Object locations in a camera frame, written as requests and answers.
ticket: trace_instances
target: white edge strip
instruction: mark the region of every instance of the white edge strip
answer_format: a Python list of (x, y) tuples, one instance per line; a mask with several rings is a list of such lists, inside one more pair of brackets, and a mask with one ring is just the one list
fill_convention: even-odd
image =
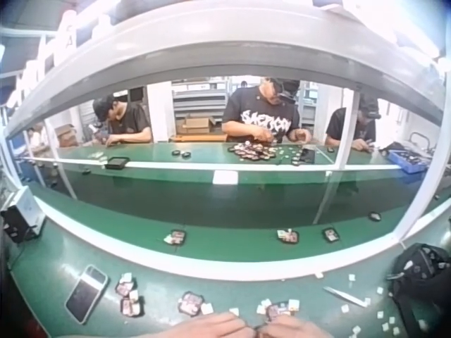
[[(102, 165), (103, 163), (96, 160), (73, 160), (67, 158), (35, 158), (23, 157), (25, 160), (41, 161), (41, 162), (57, 162), (67, 164), (80, 165)], [(336, 164), (324, 165), (293, 165), (281, 164), (227, 164), (227, 163), (171, 163), (171, 162), (128, 162), (127, 168), (147, 168), (147, 169), (177, 169), (177, 170), (235, 170), (235, 171), (358, 171), (358, 170), (398, 170), (400, 167), (394, 164), (361, 164), (346, 165), (343, 169), (339, 169)]]

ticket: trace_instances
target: smartphone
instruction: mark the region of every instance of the smartphone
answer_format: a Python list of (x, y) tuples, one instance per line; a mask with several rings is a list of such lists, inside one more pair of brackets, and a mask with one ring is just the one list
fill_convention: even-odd
[(108, 276), (93, 265), (83, 271), (66, 301), (66, 309), (79, 324), (86, 323), (108, 280)]

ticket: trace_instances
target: worker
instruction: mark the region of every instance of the worker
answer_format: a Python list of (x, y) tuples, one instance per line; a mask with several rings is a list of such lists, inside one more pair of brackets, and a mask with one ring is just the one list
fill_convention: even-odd
[[(65, 336), (81, 338), (85, 336)], [(311, 322), (296, 319), (290, 315), (279, 315), (267, 325), (257, 329), (246, 326), (246, 322), (231, 312), (199, 317), (182, 322), (171, 329), (144, 334), (135, 338), (332, 338), (327, 332)]]
[(113, 95), (94, 100), (94, 113), (100, 122), (108, 121), (107, 146), (119, 143), (149, 143), (150, 123), (141, 105), (118, 101)]
[[(345, 125), (346, 108), (339, 108), (330, 117), (326, 131), (326, 145), (340, 146), (343, 126)], [(376, 121), (381, 118), (378, 100), (360, 94), (357, 124), (355, 126), (352, 148), (357, 151), (370, 151), (371, 143), (376, 141)]]
[(256, 87), (237, 89), (227, 102), (223, 132), (227, 142), (310, 142), (311, 134), (299, 128), (295, 96), (299, 80), (265, 78)]

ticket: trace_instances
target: man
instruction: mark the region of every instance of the man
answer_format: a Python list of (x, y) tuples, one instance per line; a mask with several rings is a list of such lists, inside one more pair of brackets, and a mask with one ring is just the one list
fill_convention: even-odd
[[(339, 108), (333, 112), (327, 127), (327, 146), (339, 146), (345, 124), (346, 108)], [(381, 118), (379, 115), (378, 100), (360, 94), (359, 112), (357, 113), (357, 124), (355, 126), (354, 141), (352, 148), (357, 151), (369, 151), (370, 143), (376, 140), (376, 122)]]
[(266, 78), (258, 87), (239, 88), (227, 102), (223, 132), (227, 142), (310, 142), (308, 130), (299, 128), (295, 106), (298, 80)]
[(149, 143), (150, 124), (143, 107), (118, 101), (113, 95), (94, 100), (94, 113), (100, 122), (108, 121), (106, 146), (118, 143)]

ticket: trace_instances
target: black cap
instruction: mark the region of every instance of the black cap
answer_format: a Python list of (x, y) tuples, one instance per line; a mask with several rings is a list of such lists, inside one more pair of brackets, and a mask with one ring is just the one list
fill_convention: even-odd
[(94, 109), (94, 114), (96, 114), (97, 119), (100, 122), (105, 122), (108, 118), (108, 112), (113, 108), (113, 102), (117, 99), (113, 95), (108, 95), (100, 99), (95, 99), (92, 102), (92, 108)]

